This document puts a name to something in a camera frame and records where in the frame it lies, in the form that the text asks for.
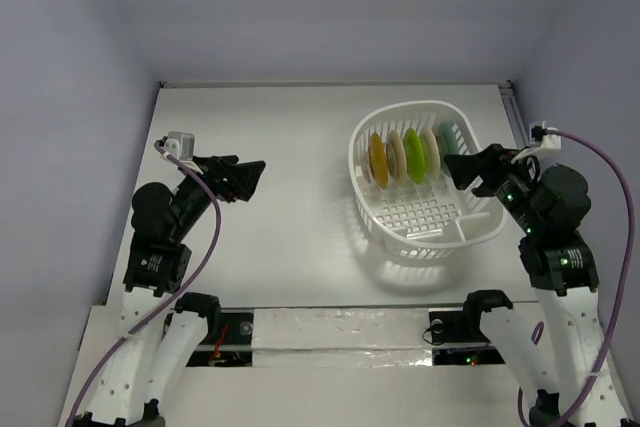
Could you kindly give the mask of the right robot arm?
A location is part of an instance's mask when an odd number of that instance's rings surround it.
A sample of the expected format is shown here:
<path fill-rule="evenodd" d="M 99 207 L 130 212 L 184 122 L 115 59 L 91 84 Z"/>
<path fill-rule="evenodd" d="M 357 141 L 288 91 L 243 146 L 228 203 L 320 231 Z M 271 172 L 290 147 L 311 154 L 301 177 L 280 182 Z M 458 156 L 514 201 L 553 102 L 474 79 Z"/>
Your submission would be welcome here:
<path fill-rule="evenodd" d="M 607 367 L 610 329 L 597 318 L 599 277 L 578 228 L 591 208 L 588 183 L 561 165 L 492 144 L 473 155 L 447 154 L 455 187 L 495 198 L 524 236 L 518 250 L 544 318 L 520 322 L 501 290 L 468 294 L 463 307 L 427 332 L 438 343 L 464 338 L 492 345 L 519 384 L 525 426 L 632 426 Z"/>

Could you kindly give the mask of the white plastic dish rack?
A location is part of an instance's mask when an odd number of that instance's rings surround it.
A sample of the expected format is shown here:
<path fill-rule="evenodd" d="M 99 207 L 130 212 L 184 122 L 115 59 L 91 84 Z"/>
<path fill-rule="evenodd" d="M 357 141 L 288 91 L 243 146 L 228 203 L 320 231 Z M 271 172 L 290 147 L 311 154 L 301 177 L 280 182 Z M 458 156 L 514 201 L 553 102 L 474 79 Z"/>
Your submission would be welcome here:
<path fill-rule="evenodd" d="M 423 126 L 435 134 L 442 122 L 453 124 L 459 154 L 479 151 L 477 137 L 464 113 L 439 100 L 392 104 L 364 117 L 353 131 L 349 144 L 349 175 L 356 206 L 364 227 L 373 239 L 391 253 L 409 259 L 444 258 L 463 247 L 494 238 L 506 223 L 498 201 L 477 198 L 469 187 L 457 190 L 442 170 L 438 180 L 428 174 L 422 184 L 398 186 L 389 173 L 386 189 L 376 184 L 369 165 L 368 145 L 372 133 L 385 145 L 391 130 L 403 137 L 409 128 L 419 135 Z"/>

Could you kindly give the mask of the beige plate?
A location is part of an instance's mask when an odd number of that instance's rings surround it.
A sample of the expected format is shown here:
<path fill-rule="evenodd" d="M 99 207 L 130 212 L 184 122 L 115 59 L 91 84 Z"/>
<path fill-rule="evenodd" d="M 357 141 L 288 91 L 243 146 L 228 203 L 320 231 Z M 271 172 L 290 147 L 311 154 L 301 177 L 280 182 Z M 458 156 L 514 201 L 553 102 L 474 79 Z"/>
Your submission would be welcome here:
<path fill-rule="evenodd" d="M 398 186 L 408 182 L 407 161 L 402 138 L 396 130 L 391 130 L 386 140 L 386 158 L 389 173 Z"/>

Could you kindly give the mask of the yellow patterned plate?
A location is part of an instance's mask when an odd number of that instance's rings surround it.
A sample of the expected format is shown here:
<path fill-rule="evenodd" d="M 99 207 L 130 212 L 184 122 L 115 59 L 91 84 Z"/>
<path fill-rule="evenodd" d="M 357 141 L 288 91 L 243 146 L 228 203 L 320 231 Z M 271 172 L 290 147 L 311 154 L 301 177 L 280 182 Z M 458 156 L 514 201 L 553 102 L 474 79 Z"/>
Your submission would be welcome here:
<path fill-rule="evenodd" d="M 368 157 L 371 172 L 379 188 L 386 189 L 389 182 L 385 145 L 380 135 L 372 133 L 369 138 Z"/>

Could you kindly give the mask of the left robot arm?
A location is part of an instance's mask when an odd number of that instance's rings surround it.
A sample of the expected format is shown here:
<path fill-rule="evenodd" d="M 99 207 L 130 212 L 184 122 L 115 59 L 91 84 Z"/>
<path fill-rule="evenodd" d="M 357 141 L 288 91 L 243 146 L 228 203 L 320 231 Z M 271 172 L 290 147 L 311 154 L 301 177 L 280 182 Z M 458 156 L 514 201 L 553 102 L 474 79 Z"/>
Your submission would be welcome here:
<path fill-rule="evenodd" d="M 161 155 L 183 178 L 173 189 L 151 182 L 134 193 L 119 337 L 82 385 L 69 426 L 165 425 L 164 405 L 190 357 L 220 333 L 218 298 L 189 289 L 204 267 L 187 270 L 184 240 L 208 208 L 249 201 L 266 164 Z"/>

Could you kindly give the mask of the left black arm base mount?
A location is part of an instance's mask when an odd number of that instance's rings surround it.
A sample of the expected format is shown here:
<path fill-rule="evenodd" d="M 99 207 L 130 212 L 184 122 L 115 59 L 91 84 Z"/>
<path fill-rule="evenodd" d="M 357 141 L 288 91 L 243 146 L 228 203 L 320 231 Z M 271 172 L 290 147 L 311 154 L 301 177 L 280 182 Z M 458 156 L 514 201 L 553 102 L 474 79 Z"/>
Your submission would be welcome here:
<path fill-rule="evenodd" d="M 175 313 L 191 312 L 206 320 L 204 342 L 213 341 L 222 326 L 222 309 L 217 296 L 187 292 L 175 304 Z"/>

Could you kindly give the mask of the pale green plate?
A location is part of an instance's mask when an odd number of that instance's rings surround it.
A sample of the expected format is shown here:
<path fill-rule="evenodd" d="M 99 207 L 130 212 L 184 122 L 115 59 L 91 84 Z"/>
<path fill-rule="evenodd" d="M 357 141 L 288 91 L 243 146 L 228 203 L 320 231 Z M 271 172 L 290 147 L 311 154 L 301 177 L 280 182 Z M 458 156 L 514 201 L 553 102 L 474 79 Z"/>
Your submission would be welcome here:
<path fill-rule="evenodd" d="M 456 135 L 453 130 L 453 124 L 450 122 L 442 122 L 435 128 L 436 141 L 439 148 L 442 172 L 449 176 L 450 171 L 445 162 L 446 155 L 458 155 L 459 146 Z"/>

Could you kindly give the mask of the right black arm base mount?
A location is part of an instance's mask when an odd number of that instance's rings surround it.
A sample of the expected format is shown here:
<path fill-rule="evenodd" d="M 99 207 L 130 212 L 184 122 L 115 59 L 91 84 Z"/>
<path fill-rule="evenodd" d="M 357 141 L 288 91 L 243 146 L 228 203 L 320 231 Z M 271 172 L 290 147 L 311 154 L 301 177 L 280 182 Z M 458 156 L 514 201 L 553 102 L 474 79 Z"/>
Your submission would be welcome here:
<path fill-rule="evenodd" d="M 513 308 L 513 303 L 501 290 L 479 290 L 467 295 L 459 309 L 445 308 L 429 312 L 429 326 L 424 334 L 434 346 L 443 344 L 488 343 L 480 330 L 484 314 L 498 308 Z"/>

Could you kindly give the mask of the lime green plate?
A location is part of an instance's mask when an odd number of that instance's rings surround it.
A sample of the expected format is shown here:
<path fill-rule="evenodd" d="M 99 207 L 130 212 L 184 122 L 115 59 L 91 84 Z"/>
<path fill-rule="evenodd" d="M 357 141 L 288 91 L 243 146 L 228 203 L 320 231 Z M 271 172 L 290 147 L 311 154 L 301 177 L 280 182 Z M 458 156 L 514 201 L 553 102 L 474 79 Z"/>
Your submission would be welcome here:
<path fill-rule="evenodd" d="M 426 175 L 426 161 L 421 140 L 416 130 L 409 128 L 403 137 L 407 172 L 415 184 L 422 184 Z"/>

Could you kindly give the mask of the cream plate with black spot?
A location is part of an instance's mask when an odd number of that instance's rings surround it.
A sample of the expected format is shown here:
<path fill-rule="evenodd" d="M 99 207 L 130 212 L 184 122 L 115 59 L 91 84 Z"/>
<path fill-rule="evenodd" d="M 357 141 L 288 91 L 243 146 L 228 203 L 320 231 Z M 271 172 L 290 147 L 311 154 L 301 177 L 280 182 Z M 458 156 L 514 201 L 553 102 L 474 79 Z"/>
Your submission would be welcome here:
<path fill-rule="evenodd" d="M 436 136 L 433 131 L 426 126 L 421 128 L 419 136 L 423 143 L 426 173 L 430 179 L 438 180 L 441 173 L 441 160 Z"/>

